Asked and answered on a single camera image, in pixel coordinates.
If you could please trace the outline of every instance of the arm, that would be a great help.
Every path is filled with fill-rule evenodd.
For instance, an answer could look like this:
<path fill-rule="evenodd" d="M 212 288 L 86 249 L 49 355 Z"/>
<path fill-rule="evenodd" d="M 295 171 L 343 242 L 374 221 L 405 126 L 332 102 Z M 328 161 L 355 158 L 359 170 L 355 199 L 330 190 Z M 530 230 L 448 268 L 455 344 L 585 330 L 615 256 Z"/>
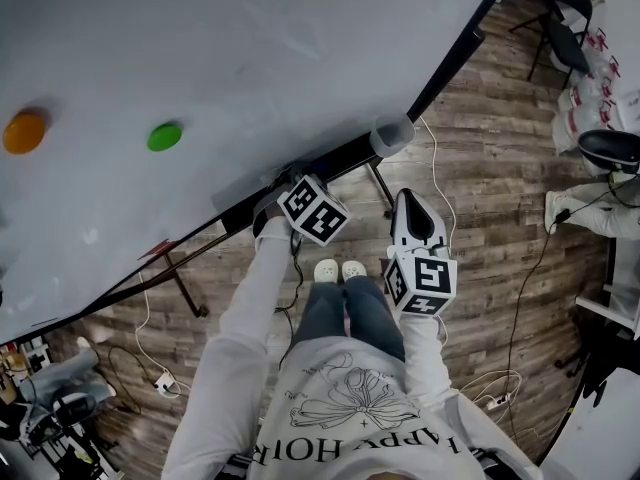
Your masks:
<path fill-rule="evenodd" d="M 438 340 L 438 320 L 402 313 L 400 329 L 404 336 L 405 389 L 423 407 L 443 402 L 457 390 L 451 389 L 449 370 L 442 361 Z"/>
<path fill-rule="evenodd" d="M 287 268 L 290 233 L 286 219 L 276 217 L 256 239 L 256 257 L 220 317 L 220 334 L 202 354 L 163 480 L 211 478 L 231 455 L 251 450 L 269 369 L 267 335 Z"/>
<path fill-rule="evenodd" d="M 438 321 L 403 313 L 400 328 L 404 335 L 407 395 L 447 422 L 468 447 L 502 450 L 511 465 L 526 474 L 522 478 L 541 480 L 540 470 L 491 418 L 451 388 L 449 371 L 442 361 Z"/>

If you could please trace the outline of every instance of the power strip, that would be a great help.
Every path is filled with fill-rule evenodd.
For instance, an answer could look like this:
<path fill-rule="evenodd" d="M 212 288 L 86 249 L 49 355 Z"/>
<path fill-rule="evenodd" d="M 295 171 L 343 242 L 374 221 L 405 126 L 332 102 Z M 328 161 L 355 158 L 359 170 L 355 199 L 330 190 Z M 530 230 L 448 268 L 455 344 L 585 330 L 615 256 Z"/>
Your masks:
<path fill-rule="evenodd" d="M 486 405 L 487 411 L 493 411 L 494 409 L 497 409 L 498 407 L 502 407 L 509 400 L 511 400 L 511 393 L 507 393 L 506 396 L 501 396 L 500 398 L 496 398 L 495 400 L 490 400 Z"/>
<path fill-rule="evenodd" d="M 169 393 L 169 390 L 171 389 L 173 384 L 173 376 L 169 372 L 164 372 L 154 385 L 158 390 L 158 393 L 164 395 L 166 393 Z"/>

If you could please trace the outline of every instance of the white shoe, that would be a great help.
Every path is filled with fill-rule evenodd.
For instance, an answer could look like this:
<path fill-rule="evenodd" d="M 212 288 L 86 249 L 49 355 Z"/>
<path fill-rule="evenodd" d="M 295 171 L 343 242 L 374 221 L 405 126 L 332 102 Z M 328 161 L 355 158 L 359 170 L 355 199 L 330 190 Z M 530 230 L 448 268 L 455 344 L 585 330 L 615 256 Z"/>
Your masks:
<path fill-rule="evenodd" d="M 89 340 L 84 336 L 78 337 L 76 341 L 78 343 L 78 347 L 80 348 L 80 350 L 83 350 L 85 348 L 91 348 L 91 343 L 89 343 Z"/>
<path fill-rule="evenodd" d="M 319 262 L 313 269 L 313 280 L 316 283 L 337 283 L 338 262 L 334 259 Z"/>
<path fill-rule="evenodd" d="M 342 279 L 347 281 L 355 276 L 367 275 L 367 269 L 359 261 L 345 261 L 342 264 Z"/>
<path fill-rule="evenodd" d="M 558 227 L 557 224 L 554 225 L 556 220 L 554 206 L 559 194 L 560 192 L 549 191 L 544 196 L 544 229 L 546 229 L 550 235 L 553 235 Z"/>

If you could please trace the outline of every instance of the green disc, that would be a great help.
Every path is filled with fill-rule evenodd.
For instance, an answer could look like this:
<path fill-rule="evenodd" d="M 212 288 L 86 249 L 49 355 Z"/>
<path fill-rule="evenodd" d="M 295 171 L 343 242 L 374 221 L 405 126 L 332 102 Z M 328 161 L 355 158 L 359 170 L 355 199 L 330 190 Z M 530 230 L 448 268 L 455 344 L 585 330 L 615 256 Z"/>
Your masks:
<path fill-rule="evenodd" d="M 182 137 L 182 129 L 175 123 L 165 123 L 158 126 L 149 135 L 147 147 L 150 151 L 166 151 L 175 146 Z"/>

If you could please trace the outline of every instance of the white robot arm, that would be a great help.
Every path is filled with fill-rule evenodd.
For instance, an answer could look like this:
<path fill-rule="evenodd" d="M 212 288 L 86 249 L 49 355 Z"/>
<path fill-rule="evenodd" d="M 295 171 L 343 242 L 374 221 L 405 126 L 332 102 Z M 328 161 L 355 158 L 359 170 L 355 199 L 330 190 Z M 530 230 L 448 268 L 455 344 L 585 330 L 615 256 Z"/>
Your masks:
<path fill-rule="evenodd" d="M 413 190 L 403 188 L 393 207 L 393 245 L 384 280 L 397 308 L 436 316 L 456 296 L 457 262 L 449 258 L 440 215 Z"/>

